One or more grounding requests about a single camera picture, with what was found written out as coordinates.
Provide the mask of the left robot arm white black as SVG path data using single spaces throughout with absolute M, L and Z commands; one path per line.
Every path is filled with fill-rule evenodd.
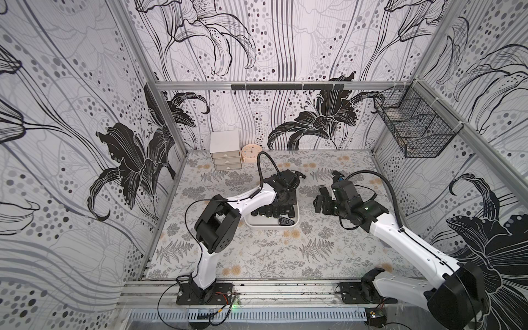
M 297 170 L 282 170 L 262 178 L 256 188 L 233 197 L 220 194 L 209 199 L 195 223 L 195 240 L 201 257 L 191 283 L 206 291 L 216 282 L 220 254 L 231 244 L 239 222 L 264 206 L 288 206 L 306 175 Z

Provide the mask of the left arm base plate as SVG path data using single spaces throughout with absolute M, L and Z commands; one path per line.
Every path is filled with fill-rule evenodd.
M 214 282 L 206 289 L 199 288 L 194 282 L 180 286 L 176 303 L 181 306 L 229 305 L 233 298 L 232 283 Z

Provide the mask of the black key fob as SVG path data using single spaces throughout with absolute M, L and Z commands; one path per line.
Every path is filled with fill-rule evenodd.
M 325 186 L 321 186 L 319 188 L 319 192 L 320 192 L 320 195 L 323 196 L 324 198 L 330 197 L 330 193 L 329 193 L 328 189 Z

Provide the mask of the silver black bmw key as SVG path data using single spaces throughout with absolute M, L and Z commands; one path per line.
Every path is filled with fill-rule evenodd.
M 294 226 L 296 223 L 292 219 L 285 218 L 285 217 L 280 217 L 279 220 L 278 220 L 278 224 L 280 226 Z

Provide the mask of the white storage tray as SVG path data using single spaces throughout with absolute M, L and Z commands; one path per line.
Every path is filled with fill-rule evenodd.
M 287 216 L 289 206 L 295 207 L 296 216 L 292 218 L 292 220 L 294 220 L 296 224 L 293 226 L 281 226 L 278 224 L 278 220 L 280 217 L 289 218 Z M 295 226 L 298 225 L 300 221 L 300 212 L 299 212 L 299 207 L 297 204 L 296 192 L 290 193 L 290 198 L 288 199 L 286 204 L 278 206 L 281 210 L 279 218 L 274 218 L 272 216 L 273 207 L 274 206 L 271 204 L 262 206 L 252 211 L 249 215 L 245 216 L 243 218 L 243 221 L 250 228 L 257 229 L 257 230 L 287 230 L 289 228 L 294 228 Z

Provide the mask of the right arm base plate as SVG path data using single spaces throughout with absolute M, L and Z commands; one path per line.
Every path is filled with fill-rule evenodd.
M 385 298 L 379 295 L 373 287 L 362 282 L 340 282 L 335 288 L 335 293 L 347 305 L 398 303 L 397 299 Z

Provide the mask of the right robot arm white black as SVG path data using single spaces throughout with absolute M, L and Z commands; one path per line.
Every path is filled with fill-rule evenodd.
M 483 271 L 473 262 L 458 261 L 426 243 L 374 198 L 365 201 L 349 180 L 320 187 L 313 206 L 316 213 L 347 220 L 385 242 L 423 276 L 411 279 L 373 268 L 354 288 L 364 300 L 395 299 L 426 310 L 447 329 L 477 328 L 488 304 Z

